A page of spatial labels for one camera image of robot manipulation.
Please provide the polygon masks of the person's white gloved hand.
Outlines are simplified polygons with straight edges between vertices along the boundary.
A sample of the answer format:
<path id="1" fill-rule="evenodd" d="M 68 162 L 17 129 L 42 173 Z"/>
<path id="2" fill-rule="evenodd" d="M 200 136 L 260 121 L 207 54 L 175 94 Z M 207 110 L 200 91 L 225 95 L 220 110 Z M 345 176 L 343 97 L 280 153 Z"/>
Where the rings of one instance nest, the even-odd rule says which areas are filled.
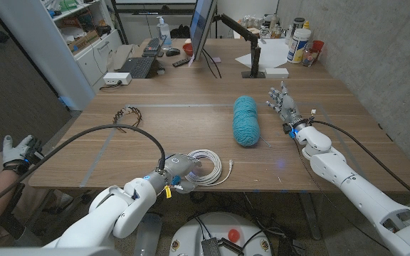
<path id="1" fill-rule="evenodd" d="M 8 164 L 15 160 L 24 160 L 30 146 L 28 145 L 33 139 L 32 135 L 25 137 L 17 146 L 13 146 L 13 139 L 6 135 L 3 140 L 2 160 L 3 164 Z"/>

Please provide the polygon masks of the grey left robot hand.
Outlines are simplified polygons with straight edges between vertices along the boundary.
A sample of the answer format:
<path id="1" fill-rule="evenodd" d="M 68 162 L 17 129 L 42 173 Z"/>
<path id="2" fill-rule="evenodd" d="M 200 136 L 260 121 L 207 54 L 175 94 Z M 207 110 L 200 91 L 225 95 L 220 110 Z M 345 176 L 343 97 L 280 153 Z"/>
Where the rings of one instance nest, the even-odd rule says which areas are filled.
<path id="1" fill-rule="evenodd" d="M 173 186 L 178 193 L 190 193 L 196 185 L 185 176 L 190 174 L 194 167 L 201 167 L 200 160 L 185 154 L 172 154 L 165 159 L 163 170 L 154 170 L 144 179 L 151 183 L 156 193 L 160 193 L 165 186 Z"/>

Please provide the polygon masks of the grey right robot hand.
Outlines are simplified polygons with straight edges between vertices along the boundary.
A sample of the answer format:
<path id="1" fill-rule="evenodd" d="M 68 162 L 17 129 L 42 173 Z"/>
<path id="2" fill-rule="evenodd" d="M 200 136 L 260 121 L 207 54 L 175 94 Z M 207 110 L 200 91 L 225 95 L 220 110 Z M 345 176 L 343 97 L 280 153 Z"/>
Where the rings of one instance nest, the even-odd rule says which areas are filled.
<path id="1" fill-rule="evenodd" d="M 283 131 L 285 134 L 294 137 L 301 129 L 306 128 L 308 121 L 302 118 L 298 106 L 288 94 L 287 86 L 283 81 L 280 83 L 279 90 L 272 87 L 268 94 L 275 102 L 267 101 L 266 104 L 278 113 L 283 121 Z"/>

